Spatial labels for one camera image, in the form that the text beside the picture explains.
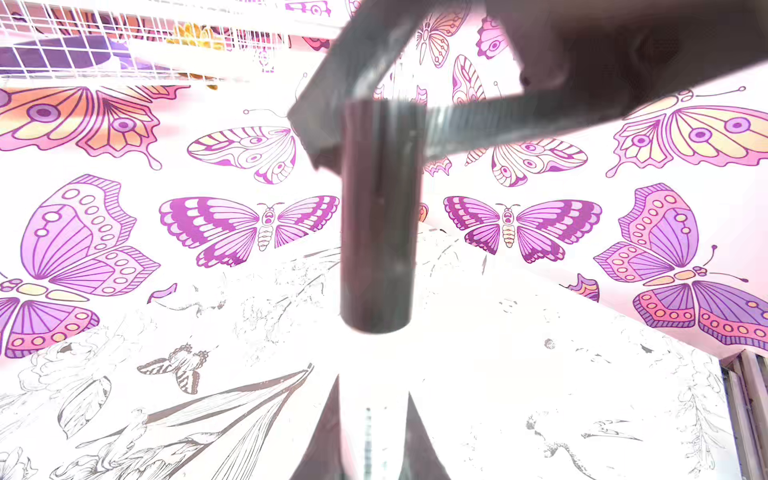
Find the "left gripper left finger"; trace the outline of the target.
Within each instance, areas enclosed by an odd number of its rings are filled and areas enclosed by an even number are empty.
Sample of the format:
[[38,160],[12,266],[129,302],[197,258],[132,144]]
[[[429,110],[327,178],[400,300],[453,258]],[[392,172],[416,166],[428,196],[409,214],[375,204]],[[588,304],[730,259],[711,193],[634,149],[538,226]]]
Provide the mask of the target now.
[[333,383],[308,446],[291,480],[343,480],[339,378]]

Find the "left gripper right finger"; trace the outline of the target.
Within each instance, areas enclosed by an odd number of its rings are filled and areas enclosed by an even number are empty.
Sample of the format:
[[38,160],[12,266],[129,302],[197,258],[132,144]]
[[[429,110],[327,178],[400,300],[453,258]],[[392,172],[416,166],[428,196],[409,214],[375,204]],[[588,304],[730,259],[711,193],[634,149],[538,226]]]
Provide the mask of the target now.
[[412,396],[408,397],[403,465],[399,480],[449,480]]

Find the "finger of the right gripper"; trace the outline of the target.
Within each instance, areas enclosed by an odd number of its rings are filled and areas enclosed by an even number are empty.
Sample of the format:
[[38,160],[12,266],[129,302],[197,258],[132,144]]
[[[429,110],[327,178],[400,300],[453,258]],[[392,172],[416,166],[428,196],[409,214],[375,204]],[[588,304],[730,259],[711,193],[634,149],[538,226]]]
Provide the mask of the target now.
[[[428,158],[580,130],[762,63],[763,1],[488,1],[508,96],[423,109]],[[315,167],[341,165],[346,105],[376,86],[437,1],[366,1],[288,113]]]

